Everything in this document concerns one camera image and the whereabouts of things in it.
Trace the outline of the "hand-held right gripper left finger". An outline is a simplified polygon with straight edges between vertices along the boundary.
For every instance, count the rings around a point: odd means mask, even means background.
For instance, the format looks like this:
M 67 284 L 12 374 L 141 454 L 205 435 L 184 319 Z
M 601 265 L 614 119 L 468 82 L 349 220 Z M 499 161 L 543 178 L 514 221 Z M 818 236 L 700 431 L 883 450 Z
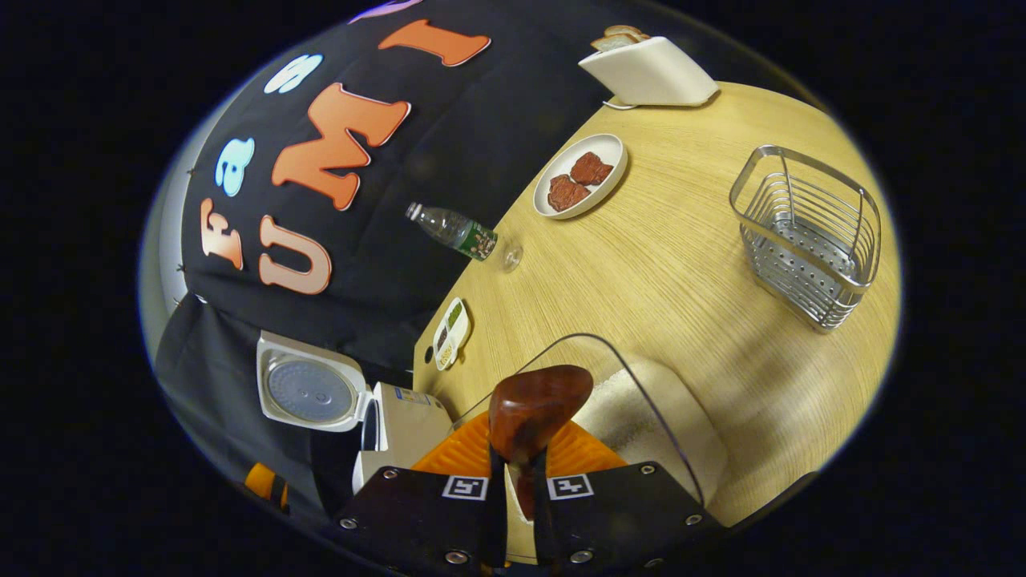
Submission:
M 480 413 L 413 466 L 374 468 L 324 537 L 392 576 L 491 576 L 506 561 L 504 467 Z

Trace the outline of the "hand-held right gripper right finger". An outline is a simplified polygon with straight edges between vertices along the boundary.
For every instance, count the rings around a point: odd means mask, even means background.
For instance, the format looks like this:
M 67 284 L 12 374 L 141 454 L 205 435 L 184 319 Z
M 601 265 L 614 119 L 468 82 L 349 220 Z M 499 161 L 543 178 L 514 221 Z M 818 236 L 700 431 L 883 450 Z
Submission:
M 535 464 L 535 544 L 555 576 L 669 576 L 726 535 L 662 462 L 626 462 L 575 423 Z

